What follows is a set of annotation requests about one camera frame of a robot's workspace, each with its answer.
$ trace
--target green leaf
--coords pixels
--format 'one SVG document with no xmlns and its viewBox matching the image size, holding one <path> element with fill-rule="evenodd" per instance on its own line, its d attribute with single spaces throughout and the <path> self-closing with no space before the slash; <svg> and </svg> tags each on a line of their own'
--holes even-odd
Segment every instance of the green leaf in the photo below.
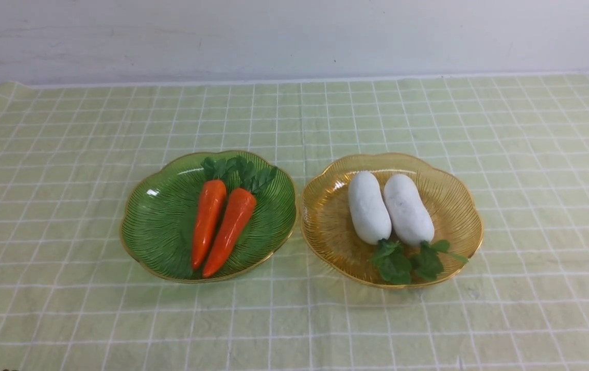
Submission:
<svg viewBox="0 0 589 371">
<path fill-rule="evenodd" d="M 416 272 L 416 274 L 420 278 L 422 278 L 428 282 L 436 280 L 437 273 L 430 272 L 429 270 L 426 270 L 424 268 L 417 268 L 414 272 Z"/>
<path fill-rule="evenodd" d="M 467 258 L 464 258 L 464 256 L 457 255 L 457 254 L 454 254 L 452 252 L 447 252 L 446 254 L 448 254 L 448 255 L 452 256 L 453 258 L 461 261 L 462 263 L 468 263 L 469 262 L 469 260 Z"/>
<path fill-rule="evenodd" d="M 398 275 L 397 268 L 393 265 L 391 259 L 383 259 L 380 261 L 379 273 L 382 275 L 382 278 L 388 282 L 391 282 L 393 276 Z"/>
<path fill-rule="evenodd" d="M 389 282 L 393 284 L 411 284 L 411 273 L 410 272 L 398 272 L 396 275 L 391 276 Z"/>
<path fill-rule="evenodd" d="M 411 283 L 411 262 L 405 256 L 400 242 L 380 240 L 377 251 L 370 261 L 379 269 L 379 274 L 386 282 L 393 284 Z"/>
<path fill-rule="evenodd" d="M 393 265 L 395 265 L 395 267 L 397 267 L 399 271 L 411 272 L 411 270 L 413 269 L 413 265 L 411 265 L 411 262 L 409 261 L 409 259 L 407 259 L 405 254 L 395 253 L 391 254 L 389 258 L 393 262 Z"/>
<path fill-rule="evenodd" d="M 417 263 L 417 268 L 421 268 L 426 272 L 441 273 L 443 272 L 443 264 L 439 255 L 433 249 L 420 249 L 420 253 L 413 257 Z"/>
<path fill-rule="evenodd" d="M 398 247 L 398 245 L 399 245 L 398 242 L 389 242 L 387 240 L 380 240 L 377 243 L 377 251 L 375 251 L 375 253 L 372 254 L 370 261 L 372 261 L 372 263 L 374 265 L 379 266 L 379 262 L 383 258 L 386 258 L 389 255 L 391 255 L 393 253 L 393 251 L 395 251 L 396 247 Z"/>
<path fill-rule="evenodd" d="M 429 245 L 429 248 L 440 252 L 448 252 L 448 249 L 450 249 L 450 242 L 448 242 L 448 240 L 439 240 L 434 244 Z"/>
</svg>

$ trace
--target white radish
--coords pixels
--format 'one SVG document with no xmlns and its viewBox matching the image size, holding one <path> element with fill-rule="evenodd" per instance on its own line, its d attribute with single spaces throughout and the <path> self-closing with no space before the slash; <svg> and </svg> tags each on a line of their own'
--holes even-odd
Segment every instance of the white radish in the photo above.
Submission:
<svg viewBox="0 0 589 371">
<path fill-rule="evenodd" d="M 379 181 L 371 172 L 358 172 L 349 182 L 349 213 L 354 231 L 367 244 L 376 245 L 391 236 L 391 218 Z"/>
<path fill-rule="evenodd" d="M 411 178 L 405 174 L 391 176 L 384 186 L 384 203 L 400 240 L 410 246 L 431 242 L 434 224 Z"/>
</svg>

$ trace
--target gold plate rim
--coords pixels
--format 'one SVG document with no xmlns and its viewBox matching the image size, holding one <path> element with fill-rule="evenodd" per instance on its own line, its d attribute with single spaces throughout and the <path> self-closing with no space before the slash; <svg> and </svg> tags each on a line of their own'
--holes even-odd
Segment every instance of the gold plate rim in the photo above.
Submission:
<svg viewBox="0 0 589 371">
<path fill-rule="evenodd" d="M 415 157 L 413 155 L 409 155 L 407 153 L 399 153 L 399 152 L 384 152 L 384 153 L 377 153 L 374 155 L 370 155 L 370 154 L 357 154 L 357 155 L 346 155 L 340 158 L 337 158 L 334 162 L 330 163 L 329 166 L 325 167 L 325 169 L 318 174 L 317 176 L 314 176 L 313 179 L 311 179 L 310 181 L 308 181 L 306 183 L 306 185 L 304 186 L 304 189 L 302 190 L 301 193 L 301 197 L 299 202 L 301 203 L 301 205 L 299 205 L 299 207 L 301 207 L 302 212 L 306 211 L 306 207 L 304 205 L 304 194 L 306 193 L 306 190 L 308 190 L 308 187 L 317 179 L 322 178 L 323 176 L 326 176 L 327 173 L 330 171 L 330 169 L 332 169 L 334 167 L 335 164 L 337 164 L 338 162 L 341 161 L 346 161 L 350 158 L 364 158 L 364 157 L 403 157 L 403 158 L 408 158 L 409 160 L 414 160 L 416 162 L 419 162 L 420 164 L 428 167 L 431 171 L 436 171 L 436 172 L 441 172 L 441 173 L 445 173 L 449 176 L 451 176 L 452 178 L 455 178 L 460 184 L 461 186 L 464 188 L 464 190 L 466 191 L 466 193 L 469 195 L 469 198 L 471 199 L 472 205 L 473 205 L 473 210 L 475 211 L 476 215 L 478 216 L 478 220 L 480 221 L 480 240 L 478 242 L 478 246 L 475 248 L 475 250 L 473 251 L 473 253 L 471 253 L 471 255 L 469 255 L 467 258 L 470 259 L 473 256 L 475 256 L 475 254 L 479 251 L 479 249 L 482 247 L 482 243 L 484 240 L 484 222 L 482 220 L 482 216 L 480 216 L 480 213 L 478 211 L 477 206 L 475 205 L 475 199 L 473 198 L 473 194 L 471 194 L 471 191 L 469 190 L 468 187 L 466 187 L 466 184 L 459 178 L 457 178 L 456 176 L 450 174 L 449 172 L 443 171 L 441 169 L 439 169 L 438 167 L 434 167 L 431 166 L 428 162 L 426 162 L 425 160 L 422 160 L 418 157 Z M 349 279 L 353 280 L 354 282 L 358 282 L 360 284 L 365 284 L 367 286 L 372 286 L 372 287 L 377 287 L 379 289 L 392 289 L 392 290 L 401 290 L 401 289 L 420 289 L 423 287 L 429 287 L 429 286 L 433 286 L 434 284 L 439 284 L 442 282 L 446 282 L 447 280 L 452 279 L 453 277 L 455 277 L 457 274 L 459 274 L 468 263 L 461 265 L 461 267 L 457 268 L 457 270 L 455 270 L 454 272 L 450 273 L 449 275 L 441 278 L 441 279 L 437 279 L 437 280 L 433 280 L 431 282 L 421 282 L 421 283 L 414 283 L 414 284 L 382 284 L 382 283 L 375 283 L 375 282 L 370 282 L 368 280 L 363 280 L 363 279 L 358 279 L 356 277 L 354 277 L 353 275 L 345 272 L 344 270 L 336 267 L 332 262 L 329 261 L 329 259 L 326 259 L 323 255 L 321 255 L 319 252 L 317 252 L 314 248 L 313 245 L 311 244 L 311 241 L 309 241 L 308 239 L 308 235 L 306 234 L 306 230 L 304 230 L 304 223 L 303 221 L 301 221 L 299 223 L 299 228 L 300 228 L 300 232 L 302 235 L 302 238 L 304 239 L 304 241 L 306 242 L 306 245 L 308 246 L 308 249 L 310 249 L 311 251 L 313 251 L 313 253 L 320 258 L 322 261 L 324 261 L 327 265 L 329 265 L 330 267 L 334 268 L 334 270 L 336 270 L 337 272 L 341 273 L 342 275 L 348 277 Z"/>
<path fill-rule="evenodd" d="M 229 279 L 233 279 L 235 277 L 238 277 L 240 275 L 243 275 L 245 273 L 251 272 L 253 269 L 255 269 L 257 266 L 261 265 L 262 263 L 266 262 L 269 260 L 269 258 L 271 258 L 274 253 L 276 251 L 278 251 L 278 249 L 280 249 L 281 247 L 283 247 L 283 245 L 285 245 L 286 242 L 288 242 L 288 240 L 290 240 L 290 237 L 292 237 L 292 234 L 295 231 L 295 228 L 297 227 L 299 223 L 299 218 L 301 216 L 300 212 L 299 212 L 299 196 L 297 195 L 297 184 L 295 184 L 294 179 L 292 178 L 292 176 L 290 176 L 290 174 L 288 174 L 288 172 L 284 171 L 283 169 L 281 169 L 279 167 L 279 169 L 281 169 L 281 171 L 283 172 L 283 174 L 285 174 L 285 176 L 288 177 L 288 180 L 290 181 L 290 184 L 292 184 L 292 189 L 294 190 L 294 223 L 292 224 L 292 228 L 290 228 L 290 232 L 288 233 L 288 235 L 283 238 L 283 241 L 280 243 L 280 245 L 278 245 L 275 249 L 273 249 L 271 251 L 271 253 L 269 253 L 268 255 L 266 255 L 264 258 L 260 259 L 259 261 L 257 261 L 256 263 L 254 263 L 253 265 L 250 265 L 247 268 L 244 268 L 243 270 L 240 270 L 240 272 L 235 272 L 233 274 L 230 275 L 226 275 L 226 276 L 221 276 L 221 277 L 214 277 L 214 278 L 207 278 L 207 279 L 175 279 L 173 277 L 167 277 L 165 275 L 162 275 L 161 273 L 155 272 L 154 270 L 152 270 L 151 268 L 148 267 L 148 265 L 146 265 L 143 261 L 140 261 L 139 259 L 137 259 L 137 257 L 132 253 L 132 251 L 127 247 L 127 244 L 125 244 L 125 239 L 123 238 L 123 224 L 125 223 L 125 219 L 128 216 L 128 208 L 129 208 L 129 204 L 130 204 L 130 197 L 134 194 L 134 192 L 136 192 L 136 189 L 142 184 L 144 183 L 144 181 L 146 181 L 148 178 L 151 178 L 153 176 L 158 175 L 159 173 L 163 172 L 167 167 L 169 167 L 170 165 L 172 165 L 174 162 L 181 160 L 182 158 L 185 157 L 189 157 L 189 156 L 194 156 L 194 155 L 223 155 L 224 153 L 247 153 L 250 155 L 253 155 L 255 157 L 258 157 L 259 159 L 263 160 L 264 162 L 270 164 L 271 166 L 275 166 L 273 165 L 271 162 L 269 162 L 268 160 L 266 160 L 264 157 L 255 154 L 253 152 L 247 151 L 247 150 L 241 150 L 241 149 L 229 149 L 229 150 L 222 150 L 220 152 L 212 152 L 212 151 L 202 151 L 202 152 L 192 152 L 192 153 L 188 153 L 186 155 L 182 155 L 179 157 L 176 157 L 175 159 L 173 159 L 172 161 L 168 162 L 166 165 L 164 165 L 163 167 L 161 167 L 161 169 L 159 169 L 156 172 L 153 172 L 152 174 L 150 174 L 149 176 L 146 176 L 146 178 L 141 179 L 140 181 L 138 181 L 134 187 L 132 188 L 132 191 L 128 194 L 128 198 L 125 201 L 125 211 L 123 212 L 123 218 L 120 220 L 120 224 L 118 225 L 118 235 L 120 237 L 120 243 L 123 245 L 123 249 L 125 250 L 125 252 L 127 252 L 127 254 L 134 259 L 137 263 L 139 263 L 139 265 L 141 265 L 144 270 L 146 270 L 146 272 L 150 273 L 151 275 L 158 277 L 160 279 L 163 280 L 168 280 L 170 282 L 176 282 L 176 283 L 184 283 L 184 284 L 198 284 L 198 283 L 209 283 L 209 282 L 219 282 L 222 280 L 229 280 Z"/>
</svg>

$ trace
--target artificial vegetable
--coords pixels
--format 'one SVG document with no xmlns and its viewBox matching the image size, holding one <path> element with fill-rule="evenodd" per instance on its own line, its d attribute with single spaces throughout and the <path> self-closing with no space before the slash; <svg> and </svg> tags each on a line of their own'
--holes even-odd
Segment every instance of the artificial vegetable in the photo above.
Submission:
<svg viewBox="0 0 589 371">
<path fill-rule="evenodd" d="M 405 174 L 395 174 L 384 185 L 384 204 L 395 234 L 409 246 L 434 239 L 434 224 L 420 199 L 416 183 Z"/>
<path fill-rule="evenodd" d="M 408 246 L 419 246 L 420 250 L 407 256 L 400 242 L 380 240 L 371 261 L 382 279 L 393 284 L 410 284 L 414 275 L 426 281 L 436 280 L 443 272 L 439 253 L 468 262 L 464 256 L 448 251 L 447 240 L 430 243 L 434 238 L 434 224 L 411 178 L 405 174 L 391 176 L 384 186 L 384 204 L 397 237 Z"/>
<path fill-rule="evenodd" d="M 377 178 L 371 172 L 358 172 L 348 188 L 349 213 L 358 237 L 370 245 L 390 237 L 391 218 Z"/>
<path fill-rule="evenodd" d="M 201 164 L 206 181 L 198 198 L 198 211 L 194 225 L 194 237 L 192 240 L 192 268 L 201 267 L 207 252 L 210 251 L 214 233 L 217 229 L 221 211 L 226 204 L 228 195 L 226 183 L 228 177 L 235 171 L 237 159 L 213 160 L 207 157 Z"/>
<path fill-rule="evenodd" d="M 265 167 L 255 172 L 253 162 L 238 157 L 236 166 L 240 176 L 240 187 L 235 188 L 228 197 L 219 232 L 203 267 L 203 278 L 217 273 L 231 256 L 235 244 L 254 213 L 257 200 L 255 197 L 263 192 L 276 177 L 276 167 Z"/>
</svg>

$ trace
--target carrot leaf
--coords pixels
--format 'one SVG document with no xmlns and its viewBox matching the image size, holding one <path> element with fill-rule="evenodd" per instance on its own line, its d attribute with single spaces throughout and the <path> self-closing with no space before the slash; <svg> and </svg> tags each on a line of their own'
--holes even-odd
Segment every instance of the carrot leaf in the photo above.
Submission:
<svg viewBox="0 0 589 371">
<path fill-rule="evenodd" d="M 206 157 L 201 162 L 201 167 L 208 180 L 220 179 L 227 183 L 231 174 L 237 169 L 237 158 L 220 158 L 215 161 L 212 157 Z"/>
<path fill-rule="evenodd" d="M 237 158 L 236 166 L 240 174 L 241 187 L 254 195 L 263 192 L 278 173 L 275 166 L 255 171 L 255 164 L 244 157 Z"/>
</svg>

